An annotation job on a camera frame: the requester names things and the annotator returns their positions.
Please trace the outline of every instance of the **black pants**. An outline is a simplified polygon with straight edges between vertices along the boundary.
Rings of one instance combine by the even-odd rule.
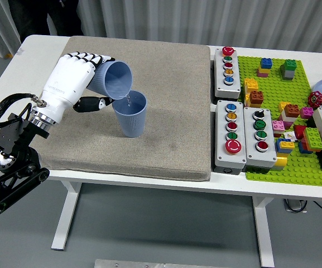
[[[8,0],[9,10],[21,42],[29,35],[50,35],[47,15],[51,17],[60,36],[84,35],[76,13],[79,0]]]

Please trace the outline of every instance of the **ribbed cup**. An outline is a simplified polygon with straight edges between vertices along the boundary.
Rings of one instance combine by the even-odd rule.
[[[131,90],[129,98],[115,100],[112,107],[125,136],[135,138],[142,135],[146,123],[147,99],[145,95]]]
[[[123,61],[108,61],[95,70],[88,89],[118,100],[124,98],[132,86],[132,72]]]

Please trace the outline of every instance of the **large red button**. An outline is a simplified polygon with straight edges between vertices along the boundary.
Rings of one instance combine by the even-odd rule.
[[[224,56],[231,56],[234,53],[234,48],[230,47],[230,46],[225,46],[223,47],[223,55]]]
[[[230,154],[237,154],[241,150],[241,144],[237,140],[228,140],[225,143],[225,149],[227,149]]]

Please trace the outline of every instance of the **gray felt mat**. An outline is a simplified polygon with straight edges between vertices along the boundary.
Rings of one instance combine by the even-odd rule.
[[[32,147],[53,170],[204,181],[210,178],[209,48],[167,42],[71,37],[63,55],[80,51],[123,60],[133,89],[148,99],[145,132],[123,135],[112,106],[65,111],[47,140]],[[86,90],[84,95],[95,95]]]

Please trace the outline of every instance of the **yellow lego brick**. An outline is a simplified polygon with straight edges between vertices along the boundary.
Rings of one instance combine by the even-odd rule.
[[[250,103],[249,107],[261,108],[261,104],[253,104],[253,103]]]
[[[264,69],[264,68],[261,68],[261,64],[259,64],[259,67],[257,68],[259,70],[260,73],[262,74],[269,74],[271,69]]]
[[[258,91],[259,86],[257,81],[253,78],[245,78],[244,79],[244,89],[246,93],[250,93],[251,91]]]
[[[280,149],[291,149],[295,148],[295,143],[292,141],[281,141],[280,142]]]
[[[277,161],[274,166],[286,166],[287,165],[287,157],[277,157]]]
[[[290,102],[280,102],[278,104],[278,111],[280,113],[282,113],[283,109],[285,109],[285,106],[288,105],[288,104],[291,104]]]
[[[284,153],[284,152],[277,152],[276,153],[276,156],[277,157],[288,157],[290,154],[286,154],[286,153]]]

